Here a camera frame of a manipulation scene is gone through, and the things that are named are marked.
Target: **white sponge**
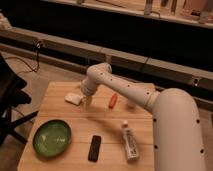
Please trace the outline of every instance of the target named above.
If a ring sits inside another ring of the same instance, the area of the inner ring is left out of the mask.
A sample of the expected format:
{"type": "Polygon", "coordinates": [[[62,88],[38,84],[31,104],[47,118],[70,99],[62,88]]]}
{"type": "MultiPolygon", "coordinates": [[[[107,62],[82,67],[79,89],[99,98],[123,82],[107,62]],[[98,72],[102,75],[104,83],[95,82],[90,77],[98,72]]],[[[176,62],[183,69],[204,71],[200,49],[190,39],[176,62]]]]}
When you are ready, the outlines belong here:
{"type": "Polygon", "coordinates": [[[74,105],[79,105],[82,101],[84,96],[82,95],[79,95],[79,94],[75,94],[75,93],[68,93],[66,96],[65,96],[65,101],[66,102],[69,102],[69,103],[72,103],[74,105]]]}

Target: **wooden tabletop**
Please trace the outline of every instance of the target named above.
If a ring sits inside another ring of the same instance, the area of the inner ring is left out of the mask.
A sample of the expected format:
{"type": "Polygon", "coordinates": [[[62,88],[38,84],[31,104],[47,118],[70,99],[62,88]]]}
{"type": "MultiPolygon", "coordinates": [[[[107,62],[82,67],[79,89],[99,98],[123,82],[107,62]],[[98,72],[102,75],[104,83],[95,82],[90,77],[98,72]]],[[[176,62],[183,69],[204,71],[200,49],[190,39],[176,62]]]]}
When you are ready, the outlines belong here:
{"type": "Polygon", "coordinates": [[[75,106],[64,101],[67,93],[81,94],[79,82],[51,82],[28,138],[18,165],[18,171],[154,171],[152,116],[140,107],[128,108],[126,99],[118,95],[113,109],[108,102],[115,93],[100,86],[90,106],[75,106]],[[35,131],[46,121],[61,119],[72,129],[69,147],[51,160],[39,159],[32,147],[35,131]],[[128,120],[133,130],[140,158],[128,163],[120,125],[128,120]],[[93,135],[100,135],[102,143],[96,163],[87,160],[93,135]]]}

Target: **floor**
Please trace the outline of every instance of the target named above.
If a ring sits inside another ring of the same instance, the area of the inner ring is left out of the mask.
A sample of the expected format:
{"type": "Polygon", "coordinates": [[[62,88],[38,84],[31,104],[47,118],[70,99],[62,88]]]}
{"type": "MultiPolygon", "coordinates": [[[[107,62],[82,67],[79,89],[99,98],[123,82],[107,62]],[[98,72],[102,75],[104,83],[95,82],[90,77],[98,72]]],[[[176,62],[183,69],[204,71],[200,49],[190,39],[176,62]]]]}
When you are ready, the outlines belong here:
{"type": "MultiPolygon", "coordinates": [[[[8,53],[2,54],[4,57],[14,56],[8,53]]],[[[26,58],[22,59],[28,62],[31,66],[36,65],[36,62],[33,60],[26,58]]],[[[8,59],[6,61],[16,73],[29,70],[23,62],[17,59],[8,59]]],[[[67,71],[44,63],[40,63],[40,69],[37,73],[20,73],[19,75],[27,81],[28,85],[25,88],[25,91],[32,97],[31,104],[20,105],[17,108],[24,114],[31,113],[39,109],[45,90],[50,81],[80,81],[84,78],[84,75],[82,74],[67,71]]],[[[213,170],[213,126],[211,122],[211,115],[212,112],[200,109],[207,171],[213,170]]],[[[21,115],[14,111],[13,119],[17,119],[19,117],[21,117],[21,115]]],[[[23,126],[20,126],[17,131],[27,137],[31,128],[32,123],[27,122],[23,126]]],[[[0,147],[0,171],[16,171],[23,149],[23,144],[16,141],[13,137],[8,136],[3,145],[0,147]]]]}

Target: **shelf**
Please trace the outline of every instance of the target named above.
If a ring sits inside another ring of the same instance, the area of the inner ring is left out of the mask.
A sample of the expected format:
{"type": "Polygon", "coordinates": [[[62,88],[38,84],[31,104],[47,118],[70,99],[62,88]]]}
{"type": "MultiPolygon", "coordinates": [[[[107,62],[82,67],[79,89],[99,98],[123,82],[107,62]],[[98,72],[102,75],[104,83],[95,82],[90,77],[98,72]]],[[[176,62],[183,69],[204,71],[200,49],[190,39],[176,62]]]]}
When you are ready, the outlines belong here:
{"type": "Polygon", "coordinates": [[[184,0],[179,0],[177,3],[175,15],[171,12],[171,0],[168,1],[167,6],[161,7],[160,0],[154,0],[152,13],[144,15],[144,7],[146,0],[85,0],[81,5],[77,4],[75,0],[43,0],[52,3],[74,5],[83,8],[90,8],[96,10],[103,10],[132,16],[157,19],[179,24],[192,25],[196,27],[213,28],[213,21],[205,24],[198,23],[196,17],[189,19],[188,16],[182,16],[181,10],[184,0]]]}

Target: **green bowl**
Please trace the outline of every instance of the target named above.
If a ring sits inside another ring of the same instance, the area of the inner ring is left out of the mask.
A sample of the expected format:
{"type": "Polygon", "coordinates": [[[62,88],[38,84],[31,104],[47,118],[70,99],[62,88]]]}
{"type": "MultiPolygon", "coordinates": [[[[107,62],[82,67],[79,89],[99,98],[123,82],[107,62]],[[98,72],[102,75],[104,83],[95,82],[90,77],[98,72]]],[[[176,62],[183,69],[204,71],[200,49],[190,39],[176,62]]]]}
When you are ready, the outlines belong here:
{"type": "Polygon", "coordinates": [[[42,157],[55,157],[71,142],[71,128],[62,120],[50,120],[41,125],[33,137],[33,148],[42,157]]]}

